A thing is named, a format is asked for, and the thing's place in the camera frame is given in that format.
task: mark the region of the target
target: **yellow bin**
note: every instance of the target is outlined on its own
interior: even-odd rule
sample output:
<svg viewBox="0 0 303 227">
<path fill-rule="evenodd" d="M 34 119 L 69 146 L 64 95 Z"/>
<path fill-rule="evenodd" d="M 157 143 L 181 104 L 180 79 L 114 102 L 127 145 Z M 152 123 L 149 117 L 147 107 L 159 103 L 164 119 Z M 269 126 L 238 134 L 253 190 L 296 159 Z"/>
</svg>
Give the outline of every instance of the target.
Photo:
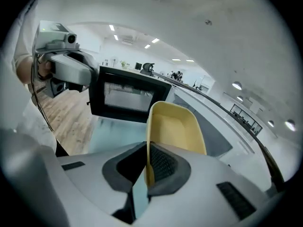
<svg viewBox="0 0 303 227">
<path fill-rule="evenodd" d="M 206 155 L 203 135 L 194 114 L 176 104 L 158 101 L 150 110 L 147 120 L 147 184 L 152 185 L 150 142 L 167 144 Z"/>
</svg>

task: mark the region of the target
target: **black mesh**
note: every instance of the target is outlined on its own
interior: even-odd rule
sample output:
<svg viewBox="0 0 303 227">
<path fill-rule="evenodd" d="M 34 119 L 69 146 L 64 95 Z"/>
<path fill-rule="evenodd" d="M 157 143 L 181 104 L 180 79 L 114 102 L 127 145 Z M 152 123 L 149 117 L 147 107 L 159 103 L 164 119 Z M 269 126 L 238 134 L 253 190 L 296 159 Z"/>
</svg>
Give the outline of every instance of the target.
<svg viewBox="0 0 303 227">
<path fill-rule="evenodd" d="M 143 91 L 132 86 L 104 83 L 104 104 L 141 112 L 149 110 L 154 92 Z"/>
<path fill-rule="evenodd" d="M 155 183 L 175 173 L 177 161 L 173 157 L 155 147 L 151 147 L 150 151 L 151 166 L 155 177 Z"/>
</svg>

